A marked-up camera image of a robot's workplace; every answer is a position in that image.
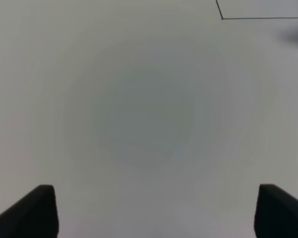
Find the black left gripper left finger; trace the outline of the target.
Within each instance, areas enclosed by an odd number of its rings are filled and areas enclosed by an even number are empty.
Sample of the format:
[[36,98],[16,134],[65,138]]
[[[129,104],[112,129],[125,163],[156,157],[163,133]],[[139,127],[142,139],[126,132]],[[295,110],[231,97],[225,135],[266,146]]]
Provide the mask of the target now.
[[0,238],[57,238],[59,217],[52,185],[42,184],[0,214]]

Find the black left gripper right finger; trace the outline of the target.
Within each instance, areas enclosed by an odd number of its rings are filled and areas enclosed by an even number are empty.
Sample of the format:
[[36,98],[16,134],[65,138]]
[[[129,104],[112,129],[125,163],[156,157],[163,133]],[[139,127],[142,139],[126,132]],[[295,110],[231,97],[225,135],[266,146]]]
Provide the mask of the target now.
[[254,231],[257,238],[298,238],[298,199],[274,184],[261,184]]

